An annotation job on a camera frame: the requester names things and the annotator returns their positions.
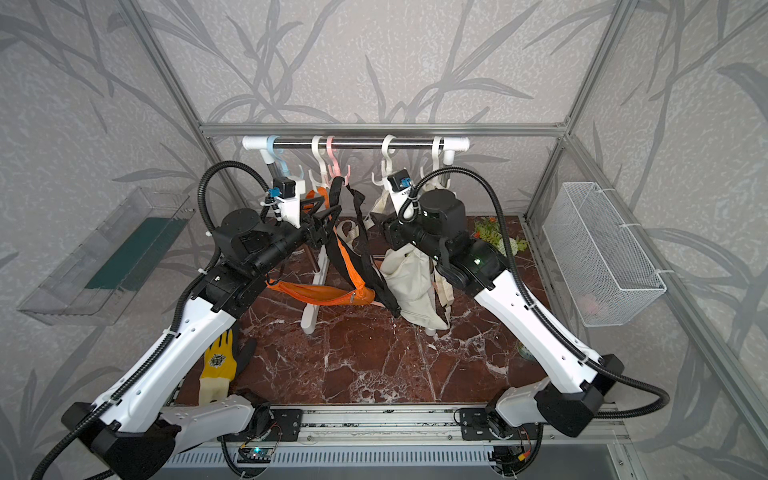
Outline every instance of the glove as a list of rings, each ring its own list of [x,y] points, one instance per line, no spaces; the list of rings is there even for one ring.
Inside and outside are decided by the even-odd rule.
[[[245,346],[238,350],[237,331],[239,323],[219,335],[210,344],[204,355],[203,373],[200,374],[200,392],[197,404],[223,400],[230,390],[230,382],[235,379],[253,358],[256,351],[256,340],[248,339]]]

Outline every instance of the black mounting plate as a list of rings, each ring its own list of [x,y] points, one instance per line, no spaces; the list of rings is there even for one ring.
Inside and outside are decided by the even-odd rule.
[[[274,416],[273,423],[277,425],[272,427],[270,434],[261,439],[261,442],[296,442],[299,439],[299,430],[301,430],[301,409],[272,409]],[[228,442],[245,442],[248,440],[248,432],[233,433],[224,437]]]
[[[499,440],[491,433],[488,427],[488,414],[484,408],[480,409],[459,409],[458,423],[462,426],[462,440]],[[536,435],[536,424],[525,423],[517,427],[508,440],[520,440],[521,434],[524,440],[528,440],[525,433],[529,436]]]

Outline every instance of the gray wall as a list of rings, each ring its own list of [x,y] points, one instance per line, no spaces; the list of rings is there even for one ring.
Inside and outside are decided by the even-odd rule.
[[[114,326],[46,326],[16,311],[136,186],[189,191],[205,168],[141,46],[114,29],[117,11],[93,0],[0,4],[3,478],[29,478],[64,435],[64,407],[91,401],[136,361],[170,322],[187,275],[210,257],[196,216]],[[46,478],[103,469],[76,442]]]
[[[764,393],[766,13],[766,2],[641,2],[575,128]],[[559,182],[582,180],[564,156],[535,226]],[[768,478],[768,458],[663,300],[621,327],[585,332],[570,317],[628,375],[673,394],[664,410],[626,421],[650,478]],[[626,407],[646,398],[617,389],[609,399]]]
[[[206,122],[562,122],[614,0],[141,0],[164,50]],[[240,138],[218,139],[243,159]],[[546,138],[473,138],[459,164],[492,180],[510,212],[525,211],[549,158]],[[318,167],[286,154],[292,172]],[[345,151],[353,186],[369,197],[380,154]],[[429,152],[400,153],[416,176]],[[454,180],[468,211],[490,203]]]

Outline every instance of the pink object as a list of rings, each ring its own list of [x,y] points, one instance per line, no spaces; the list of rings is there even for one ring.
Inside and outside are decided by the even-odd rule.
[[[328,174],[331,176],[331,178],[334,177],[341,177],[341,167],[339,166],[339,161],[336,159],[336,155],[333,154],[333,135],[328,137],[328,140],[326,140],[326,151],[328,152],[328,157],[333,161],[333,166],[328,166]],[[346,166],[346,176],[344,177],[344,184],[349,185],[349,175],[352,173],[352,168],[347,165]]]

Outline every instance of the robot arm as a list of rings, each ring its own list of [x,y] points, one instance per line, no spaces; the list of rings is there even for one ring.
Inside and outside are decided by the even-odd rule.
[[[390,176],[389,182],[396,209],[405,207],[403,218],[412,219],[402,222],[396,214],[384,221],[385,236],[392,248],[412,243],[433,258],[437,271],[496,315],[548,374],[539,383],[503,392],[489,404],[488,416],[495,434],[503,438],[513,427],[546,422],[565,435],[577,436],[597,415],[604,395],[614,384],[614,380],[590,367],[588,360],[617,375],[624,366],[614,356],[600,356],[579,341],[522,282],[515,282],[506,259],[496,248],[469,236],[464,204],[453,192],[431,190],[422,194],[418,211],[411,214],[411,205],[404,200],[410,198],[412,189],[408,173],[401,170]],[[520,291],[518,285],[526,291]],[[534,308],[545,316],[550,328],[576,347],[580,356],[540,321]]]
[[[281,190],[280,196],[286,196]],[[250,392],[198,407],[163,408],[176,386],[219,335],[226,332],[266,288],[266,275],[297,248],[317,248],[331,239],[333,218],[341,207],[317,213],[323,198],[301,200],[301,221],[265,224],[251,209],[235,210],[212,232],[223,261],[206,272],[191,290],[177,332],[166,329],[160,339],[110,389],[92,403],[71,406],[62,418],[70,431],[94,407],[111,403],[80,440],[124,480],[151,477],[172,456],[220,435],[248,430],[259,434],[269,425],[269,403]],[[156,356],[119,401],[113,393]]]

